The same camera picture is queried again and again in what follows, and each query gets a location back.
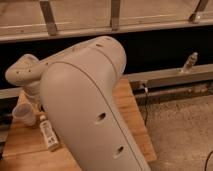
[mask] wire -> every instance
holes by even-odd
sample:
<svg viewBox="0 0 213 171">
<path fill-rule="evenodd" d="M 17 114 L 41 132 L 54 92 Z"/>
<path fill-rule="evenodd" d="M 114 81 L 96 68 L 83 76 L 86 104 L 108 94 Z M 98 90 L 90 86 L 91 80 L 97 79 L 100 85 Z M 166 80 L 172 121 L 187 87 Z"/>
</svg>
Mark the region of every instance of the wire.
<svg viewBox="0 0 213 171">
<path fill-rule="evenodd" d="M 144 87 L 144 91 L 145 91 L 145 94 L 146 94 L 145 103 L 144 103 L 145 110 L 146 110 L 146 116 L 145 116 L 145 119 L 144 119 L 144 123 L 146 125 L 147 120 L 148 120 L 148 116 L 149 116 L 149 111 L 148 111 L 148 108 L 147 108 L 147 104 L 148 104 L 148 100 L 149 100 L 149 89 L 145 84 L 143 84 L 143 87 Z"/>
<path fill-rule="evenodd" d="M 148 120 L 148 116 L 149 116 L 149 111 L 148 111 L 148 108 L 147 108 L 148 100 L 149 100 L 148 93 L 146 93 L 146 98 L 145 98 L 145 103 L 144 103 L 145 110 L 146 110 L 146 116 L 145 116 L 145 119 L 144 119 L 145 125 L 147 124 L 147 120 Z"/>
<path fill-rule="evenodd" d="M 204 171 L 207 171 L 208 162 L 209 162 L 209 159 L 210 159 L 210 157 L 212 156 L 212 154 L 213 154 L 213 150 L 208 154 L 208 156 L 207 156 L 207 158 L 206 158 L 205 169 L 204 169 Z"/>
</svg>

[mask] metal bracket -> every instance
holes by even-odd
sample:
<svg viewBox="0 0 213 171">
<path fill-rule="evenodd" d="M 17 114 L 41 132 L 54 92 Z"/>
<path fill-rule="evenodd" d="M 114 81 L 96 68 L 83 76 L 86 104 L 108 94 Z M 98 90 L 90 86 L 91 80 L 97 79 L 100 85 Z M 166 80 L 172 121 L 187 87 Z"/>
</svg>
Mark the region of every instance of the metal bracket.
<svg viewBox="0 0 213 171">
<path fill-rule="evenodd" d="M 205 10 L 209 0 L 200 0 L 194 13 L 190 17 L 190 21 L 193 23 L 199 23 L 202 19 L 203 11 Z"/>
<path fill-rule="evenodd" d="M 57 35 L 57 27 L 55 24 L 51 4 L 49 0 L 39 0 L 41 10 L 47 27 L 47 32 L 50 36 Z"/>
<path fill-rule="evenodd" d="M 121 0 L 111 0 L 111 27 L 112 31 L 119 29 Z"/>
</svg>

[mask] gray floor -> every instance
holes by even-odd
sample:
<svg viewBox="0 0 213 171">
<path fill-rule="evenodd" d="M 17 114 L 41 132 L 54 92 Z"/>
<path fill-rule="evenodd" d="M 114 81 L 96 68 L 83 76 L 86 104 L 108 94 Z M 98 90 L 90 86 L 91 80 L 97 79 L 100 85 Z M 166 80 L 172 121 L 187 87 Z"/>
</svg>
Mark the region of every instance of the gray floor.
<svg viewBox="0 0 213 171">
<path fill-rule="evenodd" d="M 150 163 L 152 170 L 203 171 L 213 150 L 213 95 L 156 100 L 147 108 L 147 128 L 158 157 Z M 144 105 L 140 109 L 144 115 Z M 207 170 L 213 170 L 213 156 Z"/>
</svg>

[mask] cup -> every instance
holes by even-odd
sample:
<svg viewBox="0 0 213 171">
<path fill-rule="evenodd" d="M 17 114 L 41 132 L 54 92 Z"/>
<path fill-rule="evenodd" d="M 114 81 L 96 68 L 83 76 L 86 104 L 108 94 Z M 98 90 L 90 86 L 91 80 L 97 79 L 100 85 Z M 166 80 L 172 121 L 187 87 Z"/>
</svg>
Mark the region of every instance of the cup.
<svg viewBox="0 0 213 171">
<path fill-rule="evenodd" d="M 36 123 L 34 109 L 30 103 L 18 103 L 12 111 L 12 115 L 16 120 L 23 122 L 26 126 L 33 126 Z"/>
</svg>

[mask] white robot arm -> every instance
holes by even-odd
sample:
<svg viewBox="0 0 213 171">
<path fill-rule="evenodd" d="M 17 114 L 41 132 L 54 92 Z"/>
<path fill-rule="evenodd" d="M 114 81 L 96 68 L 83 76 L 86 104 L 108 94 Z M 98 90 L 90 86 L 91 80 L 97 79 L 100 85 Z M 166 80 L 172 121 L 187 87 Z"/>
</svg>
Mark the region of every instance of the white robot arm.
<svg viewBox="0 0 213 171">
<path fill-rule="evenodd" d="M 40 94 L 55 131 L 82 170 L 149 171 L 112 97 L 125 64 L 122 46 L 102 36 L 42 61 L 25 55 L 6 78 L 29 97 Z"/>
</svg>

